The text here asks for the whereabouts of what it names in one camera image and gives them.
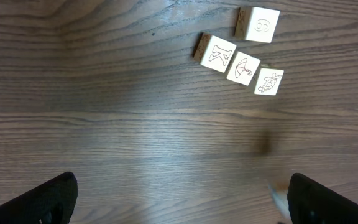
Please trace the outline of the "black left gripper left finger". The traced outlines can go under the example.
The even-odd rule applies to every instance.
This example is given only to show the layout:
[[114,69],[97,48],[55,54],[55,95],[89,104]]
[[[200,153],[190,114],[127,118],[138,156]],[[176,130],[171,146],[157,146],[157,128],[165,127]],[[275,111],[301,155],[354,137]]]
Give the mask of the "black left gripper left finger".
[[36,188],[0,205],[0,224],[68,224],[78,197],[72,172],[64,172]]

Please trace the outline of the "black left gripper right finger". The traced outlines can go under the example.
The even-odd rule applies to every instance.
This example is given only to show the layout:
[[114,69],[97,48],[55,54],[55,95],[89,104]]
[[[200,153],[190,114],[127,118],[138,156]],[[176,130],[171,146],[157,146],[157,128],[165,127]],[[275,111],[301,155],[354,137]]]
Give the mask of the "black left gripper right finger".
[[287,200],[293,224],[358,224],[358,204],[301,173],[292,175]]

